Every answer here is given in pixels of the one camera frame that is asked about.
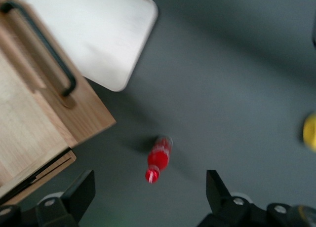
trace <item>wooden box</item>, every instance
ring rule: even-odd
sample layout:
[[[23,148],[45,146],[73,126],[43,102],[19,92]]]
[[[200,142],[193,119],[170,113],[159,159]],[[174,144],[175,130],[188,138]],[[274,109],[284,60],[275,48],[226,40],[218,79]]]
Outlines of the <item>wooden box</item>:
[[[114,123],[30,7],[0,0],[0,205],[47,182],[74,162],[72,148]]]

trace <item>bottle label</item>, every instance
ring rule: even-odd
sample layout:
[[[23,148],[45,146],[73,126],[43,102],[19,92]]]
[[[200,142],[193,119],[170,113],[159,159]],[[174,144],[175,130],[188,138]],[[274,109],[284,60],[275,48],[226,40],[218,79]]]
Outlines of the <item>bottle label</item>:
[[[164,146],[155,146],[153,149],[152,149],[152,154],[155,154],[155,153],[157,153],[157,152],[160,152],[160,151],[162,151],[162,152],[164,152],[166,155],[167,155],[167,157],[168,157],[168,160],[169,160],[169,157],[170,157],[170,151],[169,151],[169,149],[167,149],[166,147],[164,147]]]
[[[149,165],[148,169],[153,169],[153,170],[156,170],[158,173],[160,173],[160,170],[159,170],[158,166],[156,166],[156,165]]]

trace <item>wood grain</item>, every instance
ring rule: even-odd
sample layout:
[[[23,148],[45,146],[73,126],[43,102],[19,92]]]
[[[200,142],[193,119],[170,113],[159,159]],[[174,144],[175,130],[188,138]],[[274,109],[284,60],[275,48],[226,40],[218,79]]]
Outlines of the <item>wood grain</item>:
[[[0,124],[1,197],[68,147],[2,51]]]
[[[12,199],[7,201],[4,205],[14,205],[23,200],[25,197],[33,193],[36,189],[41,187],[43,184],[48,182],[50,179],[55,177],[69,165],[71,165],[76,160],[75,154],[70,151],[61,157],[58,161],[53,163],[48,169],[40,173],[36,180],[32,183],[31,186],[14,196]]]
[[[60,103],[59,98],[55,95],[54,90],[50,89],[48,83],[45,81],[48,89],[39,89],[39,92],[42,96],[44,102],[40,102],[40,98],[37,98],[38,103],[40,105],[44,104],[45,106],[42,108],[44,111],[47,108],[47,104],[51,107],[50,112],[54,112],[57,117],[59,117],[59,121],[61,121],[64,125],[60,133],[64,134],[65,129],[71,134],[71,138],[68,134],[64,137],[67,141],[68,145],[72,148],[78,143],[81,143],[88,138],[96,135],[97,133],[105,130],[106,128],[115,124],[114,118],[111,116],[110,112],[104,106],[103,102],[99,99],[96,93],[93,91],[89,83],[86,79],[80,74],[80,72],[73,65],[71,60],[67,57],[67,55],[63,52],[61,47],[57,44],[54,38],[51,36],[46,27],[42,24],[42,22],[38,19],[38,17],[33,13],[31,8],[25,3],[21,2],[24,8],[27,10],[29,15],[31,15],[32,19],[36,23],[36,25],[40,28],[42,33],[48,39],[50,44],[53,46],[55,51],[60,55],[63,61],[68,65],[72,73],[74,74],[77,80],[77,86],[73,93],[71,93],[71,98],[74,100],[75,104],[72,108],[67,108]],[[31,38],[31,33],[26,32],[22,33],[20,30],[17,30],[18,26],[21,26],[25,23],[23,18],[17,17],[18,13],[16,10],[11,10],[8,14],[0,13],[0,18],[2,18],[7,24],[12,24],[10,27],[10,33],[12,34],[12,40],[18,45],[21,46],[21,50],[24,51],[24,54],[27,54],[28,51],[33,52],[29,57],[37,57],[35,52],[41,52],[41,58],[45,58],[44,61],[50,62],[47,65],[50,65],[49,68],[53,69],[54,75],[57,78],[61,79],[62,84],[65,83],[65,76],[61,72],[61,70],[56,69],[54,64],[51,62],[51,56],[44,53],[45,48],[41,45],[39,40],[28,40]],[[38,68],[43,67],[41,63],[37,63]],[[54,119],[51,119],[51,122],[55,125],[56,129],[60,129],[60,123],[55,124]]]

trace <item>yellow object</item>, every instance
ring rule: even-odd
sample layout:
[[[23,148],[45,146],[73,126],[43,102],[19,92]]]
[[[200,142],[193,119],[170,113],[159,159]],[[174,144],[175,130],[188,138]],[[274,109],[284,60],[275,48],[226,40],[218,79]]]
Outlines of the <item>yellow object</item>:
[[[307,117],[303,128],[303,141],[316,152],[316,114]]]

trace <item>screw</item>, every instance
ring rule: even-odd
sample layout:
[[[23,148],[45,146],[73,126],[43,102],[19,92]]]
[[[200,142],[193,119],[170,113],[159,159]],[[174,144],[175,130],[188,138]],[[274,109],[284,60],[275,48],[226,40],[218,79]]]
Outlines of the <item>screw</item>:
[[[286,209],[283,206],[277,205],[275,206],[275,211],[281,214],[286,214]]]
[[[5,208],[2,211],[0,211],[0,216],[4,216],[10,212],[11,212],[11,208]]]
[[[44,203],[44,206],[51,206],[51,205],[54,204],[54,203],[55,203],[55,199],[51,199],[51,200],[45,202],[45,203]]]
[[[236,205],[242,206],[244,204],[244,201],[241,198],[237,197],[234,199],[234,203]]]

